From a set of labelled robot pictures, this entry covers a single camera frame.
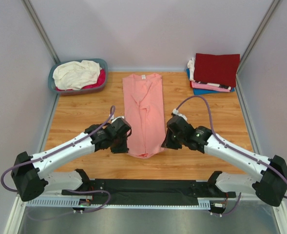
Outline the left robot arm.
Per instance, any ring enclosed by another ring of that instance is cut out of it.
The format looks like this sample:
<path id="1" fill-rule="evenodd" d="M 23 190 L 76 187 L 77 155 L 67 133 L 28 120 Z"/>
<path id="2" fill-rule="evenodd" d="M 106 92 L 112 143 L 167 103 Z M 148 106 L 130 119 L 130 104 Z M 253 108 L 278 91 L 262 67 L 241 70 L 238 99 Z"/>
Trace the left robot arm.
<path id="1" fill-rule="evenodd" d="M 93 124 L 73 139 L 50 150 L 28 155 L 20 153 L 15 160 L 11 178 L 23 202 L 43 193 L 61 191 L 63 195 L 90 195 L 93 185 L 83 169 L 56 173 L 62 165 L 99 150 L 110 149 L 113 154 L 128 152 L 130 124 L 122 117 L 111 123 Z"/>

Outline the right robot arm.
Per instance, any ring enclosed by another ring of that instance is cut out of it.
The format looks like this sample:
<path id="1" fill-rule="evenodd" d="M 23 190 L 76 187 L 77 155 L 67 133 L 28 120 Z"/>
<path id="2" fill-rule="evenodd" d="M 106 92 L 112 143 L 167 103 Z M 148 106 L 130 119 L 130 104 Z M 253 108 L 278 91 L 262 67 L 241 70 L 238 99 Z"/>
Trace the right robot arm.
<path id="1" fill-rule="evenodd" d="M 167 122 L 167 132 L 162 147 L 199 151 L 220 158 L 245 172 L 234 175 L 215 172 L 207 183 L 207 191 L 217 197 L 221 193 L 236 192 L 256 195 L 266 204 L 278 207 L 287 191 L 286 161 L 275 155 L 273 158 L 245 150 L 204 126 L 194 128 L 184 117 L 174 115 Z"/>

